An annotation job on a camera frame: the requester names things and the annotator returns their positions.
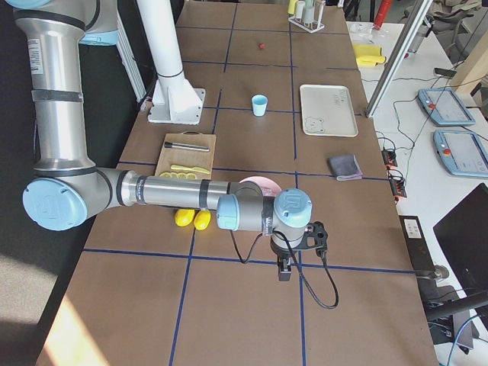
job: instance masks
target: monitor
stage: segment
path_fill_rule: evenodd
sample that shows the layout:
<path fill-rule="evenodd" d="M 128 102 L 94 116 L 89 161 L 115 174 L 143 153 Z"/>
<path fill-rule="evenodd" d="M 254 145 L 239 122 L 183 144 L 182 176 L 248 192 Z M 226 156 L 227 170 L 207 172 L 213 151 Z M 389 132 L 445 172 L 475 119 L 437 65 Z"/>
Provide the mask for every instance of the monitor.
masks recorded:
<path fill-rule="evenodd" d="M 434 233 L 461 286 L 488 289 L 488 187 L 475 187 L 435 224 Z M 488 307 L 477 310 L 488 313 Z M 488 319 L 482 321 L 488 328 Z"/>

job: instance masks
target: brown table surface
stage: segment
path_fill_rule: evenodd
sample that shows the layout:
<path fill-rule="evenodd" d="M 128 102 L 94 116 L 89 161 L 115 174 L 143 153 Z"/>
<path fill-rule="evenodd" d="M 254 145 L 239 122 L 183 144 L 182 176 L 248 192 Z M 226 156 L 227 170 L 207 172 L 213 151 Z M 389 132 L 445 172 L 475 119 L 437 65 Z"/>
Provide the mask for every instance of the brown table surface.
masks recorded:
<path fill-rule="evenodd" d="M 119 207 L 98 215 L 38 364 L 437 365 L 342 9 L 326 8 L 318 34 L 290 26 L 286 10 L 185 2 L 177 34 L 187 79 L 207 89 L 201 122 L 140 113 L 119 168 L 151 175 L 166 133 L 215 133 L 213 180 L 263 175 L 312 198 L 339 307 L 318 307 L 295 270 L 278 282 L 267 239 L 241 265 L 215 217 L 197 232 L 164 207 Z M 347 86 L 358 136 L 305 135 L 304 83 Z M 268 96 L 264 117 L 254 94 Z M 348 153 L 364 178 L 336 181 L 326 159 Z M 243 252 L 255 235 L 236 233 Z M 300 260 L 331 303 L 318 258 Z"/>

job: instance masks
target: table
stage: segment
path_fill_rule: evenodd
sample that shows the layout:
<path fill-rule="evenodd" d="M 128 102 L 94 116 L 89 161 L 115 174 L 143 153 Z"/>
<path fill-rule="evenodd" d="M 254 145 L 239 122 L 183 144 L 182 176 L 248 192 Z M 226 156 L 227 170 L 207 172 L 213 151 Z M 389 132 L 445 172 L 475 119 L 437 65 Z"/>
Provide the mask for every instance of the table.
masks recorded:
<path fill-rule="evenodd" d="M 185 75 L 207 97 L 198 132 L 215 133 L 212 179 L 264 175 L 303 189 L 329 232 L 336 310 L 318 307 L 299 281 L 278 282 L 275 256 L 260 245 L 239 264 L 228 233 L 177 227 L 164 207 L 120 207 L 98 215 L 40 363 L 437 365 L 373 120 L 342 9 L 307 34 L 287 7 L 186 2 L 177 33 Z M 258 45 L 265 44 L 265 50 Z M 359 134 L 306 136 L 300 85 L 346 85 Z M 253 117 L 250 98 L 268 96 Z M 140 113 L 119 169 L 154 172 L 168 132 Z M 336 181 L 328 156 L 356 153 L 360 181 Z M 256 233 L 236 234 L 246 251 Z M 319 296 L 332 288 L 313 253 L 301 265 Z M 68 324 L 67 333 L 63 327 Z"/>
<path fill-rule="evenodd" d="M 384 24 L 379 32 L 368 32 L 371 23 L 348 23 L 352 41 L 366 42 L 371 40 L 373 43 L 383 48 L 383 54 L 388 57 L 393 50 L 393 46 L 403 29 L 403 24 Z M 411 101 L 416 96 L 420 88 L 440 88 L 447 85 L 446 79 L 433 79 L 429 81 L 417 79 L 431 79 L 435 75 L 434 67 L 450 69 L 452 67 L 440 43 L 434 34 L 427 37 L 420 46 L 416 54 L 410 54 L 402 62 L 397 74 L 394 76 L 396 81 L 390 85 L 387 93 L 379 104 L 374 114 L 374 125 L 376 131 L 384 134 L 385 137 L 392 139 L 396 147 L 410 148 L 412 143 L 401 133 L 397 126 L 393 103 L 395 101 Z M 374 68 L 360 68 L 364 90 L 369 99 L 383 72 L 383 66 Z M 475 107 L 474 100 L 470 95 L 459 95 L 461 100 L 468 107 Z M 468 195 L 479 183 L 488 184 L 488 179 L 457 178 L 450 175 L 436 156 L 432 133 L 438 129 L 430 120 L 425 123 L 426 114 L 417 101 L 408 103 L 396 103 L 396 109 L 400 118 L 400 129 L 412 140 L 416 141 L 416 146 L 410 156 L 410 151 L 398 150 L 397 162 L 399 170 L 406 175 L 408 165 L 408 175 L 406 183 L 406 200 L 400 200 L 396 206 L 398 214 L 412 215 L 419 217 L 425 240 L 429 247 L 432 259 L 435 264 L 444 265 L 451 273 L 450 278 L 441 281 L 438 285 L 450 284 L 454 288 L 461 288 L 458 280 L 453 275 L 439 244 L 435 237 L 433 226 L 447 214 L 459 201 Z M 480 110 L 471 108 L 470 112 L 477 123 L 470 127 L 471 130 L 482 136 L 488 136 L 488 124 L 486 123 Z M 460 127 L 449 127 L 452 130 L 462 130 Z M 380 145 L 384 145 L 383 140 L 379 140 Z M 389 142 L 385 142 L 387 148 L 391 148 Z M 475 321 L 477 329 L 481 333 L 481 338 L 486 338 L 488 334 L 484 325 L 478 319 Z M 451 345 L 438 345 L 436 351 L 440 361 L 446 362 Z M 482 364 L 488 358 L 488 350 L 481 342 L 475 343 L 475 349 L 469 356 L 457 355 L 453 364 Z"/>

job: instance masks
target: pink plate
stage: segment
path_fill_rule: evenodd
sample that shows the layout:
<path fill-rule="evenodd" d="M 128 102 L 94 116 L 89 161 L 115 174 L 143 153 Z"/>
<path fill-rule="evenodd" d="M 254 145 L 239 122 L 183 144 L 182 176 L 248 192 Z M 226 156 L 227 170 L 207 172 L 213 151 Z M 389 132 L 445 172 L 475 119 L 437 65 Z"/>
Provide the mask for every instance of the pink plate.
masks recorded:
<path fill-rule="evenodd" d="M 275 181 L 272 181 L 271 179 L 266 177 L 259 177 L 259 176 L 248 177 L 243 179 L 241 183 L 243 181 L 252 181 L 256 183 L 261 188 L 261 191 L 264 196 L 276 197 L 278 193 L 281 192 L 280 186 Z"/>

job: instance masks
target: touchscreen display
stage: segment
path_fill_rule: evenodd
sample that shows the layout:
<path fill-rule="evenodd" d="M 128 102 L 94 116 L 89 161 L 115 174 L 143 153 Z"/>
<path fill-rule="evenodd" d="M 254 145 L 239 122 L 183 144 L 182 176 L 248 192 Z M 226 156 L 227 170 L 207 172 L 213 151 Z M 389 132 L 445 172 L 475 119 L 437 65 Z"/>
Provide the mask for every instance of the touchscreen display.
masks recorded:
<path fill-rule="evenodd" d="M 469 133 L 444 133 L 444 137 L 459 170 L 462 172 L 488 172 L 488 163 L 472 135 Z"/>
<path fill-rule="evenodd" d="M 431 90 L 426 92 L 436 111 L 443 120 L 469 120 L 470 118 L 459 105 L 458 100 L 449 90 Z"/>

